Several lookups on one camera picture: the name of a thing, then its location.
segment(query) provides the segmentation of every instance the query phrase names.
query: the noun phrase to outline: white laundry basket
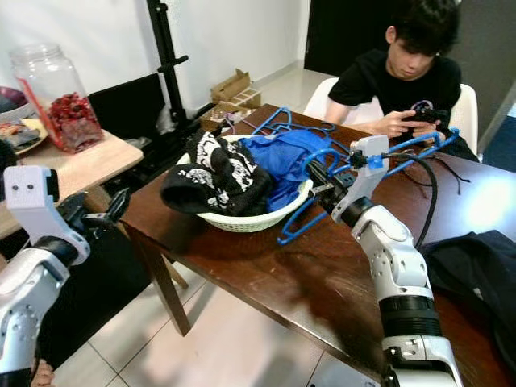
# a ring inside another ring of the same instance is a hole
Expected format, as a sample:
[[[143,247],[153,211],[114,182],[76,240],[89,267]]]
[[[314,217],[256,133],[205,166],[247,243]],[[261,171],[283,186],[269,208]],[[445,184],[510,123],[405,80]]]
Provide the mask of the white laundry basket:
[[[252,135],[227,135],[224,137],[229,142],[236,141],[238,139],[253,137]],[[188,153],[184,154],[181,159],[177,162],[177,165],[188,164],[190,162],[190,156]],[[314,183],[312,180],[303,181],[299,185],[299,195],[291,203],[286,205],[279,210],[270,212],[268,214],[257,215],[257,216],[225,216],[219,214],[213,214],[206,212],[204,214],[197,214],[197,216],[205,219],[209,224],[220,228],[225,231],[231,232],[254,232],[264,230],[276,223],[280,222],[286,215],[296,210],[305,200],[308,198]]]

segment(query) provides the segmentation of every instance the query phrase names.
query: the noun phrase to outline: black t-shirt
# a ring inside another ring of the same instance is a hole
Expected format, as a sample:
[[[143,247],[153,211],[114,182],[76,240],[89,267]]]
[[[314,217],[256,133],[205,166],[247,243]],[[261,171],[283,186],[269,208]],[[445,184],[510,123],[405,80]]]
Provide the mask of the black t-shirt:
[[[436,56],[432,67],[425,75],[414,81],[403,81],[387,72],[386,61],[387,52],[380,50],[372,50],[358,56],[340,76],[328,96],[333,101],[347,106],[371,102],[372,97],[377,96],[384,114],[413,110],[420,106],[447,110],[449,116],[460,96],[461,75],[456,62]],[[448,123],[449,120],[438,127],[446,137],[451,134],[447,129]],[[407,140],[409,136],[403,135],[399,140]],[[457,139],[445,147],[443,152],[477,160],[463,139]]]

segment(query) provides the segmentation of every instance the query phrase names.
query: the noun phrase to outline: blue cloth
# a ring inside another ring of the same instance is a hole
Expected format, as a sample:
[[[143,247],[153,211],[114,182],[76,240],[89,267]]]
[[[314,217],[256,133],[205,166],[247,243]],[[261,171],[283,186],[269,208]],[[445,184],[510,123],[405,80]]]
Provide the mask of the blue cloth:
[[[303,160],[320,149],[329,148],[331,139],[319,137],[312,131],[295,130],[241,139],[240,143],[276,182],[267,200],[267,211],[273,212],[298,197],[299,183],[309,178],[301,169]],[[319,161],[324,163],[324,156],[320,156]]]

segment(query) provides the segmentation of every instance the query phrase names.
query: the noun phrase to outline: wooden table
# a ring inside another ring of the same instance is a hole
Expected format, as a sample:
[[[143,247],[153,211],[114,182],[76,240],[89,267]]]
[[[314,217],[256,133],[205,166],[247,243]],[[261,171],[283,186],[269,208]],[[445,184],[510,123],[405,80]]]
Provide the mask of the wooden table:
[[[249,122],[262,123],[274,110],[273,106],[264,106]],[[320,124],[299,114],[294,118],[304,125]],[[237,131],[241,134],[251,130],[241,123]],[[333,136],[349,144],[364,133],[340,128]],[[427,242],[491,229],[516,239],[515,175],[453,156],[441,157],[471,183],[462,183],[458,196],[456,179],[434,165],[439,199]],[[190,325],[166,274],[161,252],[379,380],[383,335],[380,314],[368,260],[347,227],[326,218],[281,247],[276,238],[284,223],[238,234],[170,210],[159,195],[163,180],[164,175],[133,195],[123,222],[183,335]],[[420,187],[398,174],[381,182],[372,199],[402,220],[414,235],[419,234],[429,204]],[[435,299],[443,333],[451,340],[464,385],[510,385],[505,366],[489,340],[486,322],[443,296],[436,294]]]
[[[108,181],[142,160],[144,154],[122,139],[104,131],[104,140],[83,152],[71,155],[46,139],[25,153],[24,165],[44,165],[57,171],[60,199]],[[0,202],[0,239],[19,229],[18,222]]]

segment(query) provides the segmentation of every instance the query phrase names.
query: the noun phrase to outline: white chair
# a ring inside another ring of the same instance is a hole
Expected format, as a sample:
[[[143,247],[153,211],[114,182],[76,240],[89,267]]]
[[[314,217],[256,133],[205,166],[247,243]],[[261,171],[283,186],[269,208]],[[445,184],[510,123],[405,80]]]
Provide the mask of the white chair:
[[[322,81],[321,84],[314,91],[314,94],[308,101],[303,115],[314,117],[315,119],[324,119],[330,99],[328,94],[338,78],[329,78]],[[373,97],[369,103],[362,103],[352,108],[344,120],[344,125],[352,125],[353,123],[369,123],[377,121],[384,116],[381,110],[378,98]]]
[[[460,137],[466,140],[469,148],[476,154],[478,145],[478,108],[475,90],[460,84],[460,97],[451,109],[449,127],[457,127]]]
[[[322,81],[306,105],[304,115],[316,119],[324,119],[330,99],[328,94],[338,78]],[[457,127],[460,136],[466,140],[473,153],[476,154],[478,136],[478,111],[476,108],[475,90],[468,85],[460,85],[460,97],[451,109],[450,127]],[[344,125],[377,121],[384,116],[378,98],[373,97],[369,103],[362,103],[352,109],[344,120]]]

